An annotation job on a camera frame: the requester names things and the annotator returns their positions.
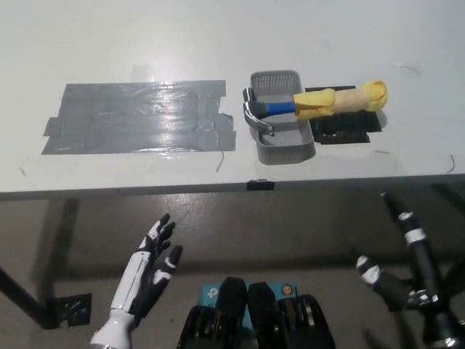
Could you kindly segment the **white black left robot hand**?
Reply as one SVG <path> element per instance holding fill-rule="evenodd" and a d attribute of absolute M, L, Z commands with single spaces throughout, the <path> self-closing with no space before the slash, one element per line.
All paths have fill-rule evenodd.
<path fill-rule="evenodd" d="M 129 259 L 121 277 L 110 308 L 132 315 L 138 323 L 147 316 L 169 284 L 183 248 L 171 248 L 158 270 L 153 269 L 155 260 L 170 248 L 170 238 L 176 223 L 165 214 L 148 231 L 138 249 Z"/>

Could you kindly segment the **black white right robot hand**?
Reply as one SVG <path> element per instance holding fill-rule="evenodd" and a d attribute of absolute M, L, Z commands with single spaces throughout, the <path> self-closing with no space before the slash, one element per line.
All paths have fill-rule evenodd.
<path fill-rule="evenodd" d="M 426 233 L 412 210 L 390 193 L 381 195 L 387 211 L 405 239 L 411 257 L 413 284 L 408 286 L 382 269 L 370 257 L 357 258 L 361 279 L 378 293 L 393 311 L 441 308 L 447 302 L 439 268 Z"/>

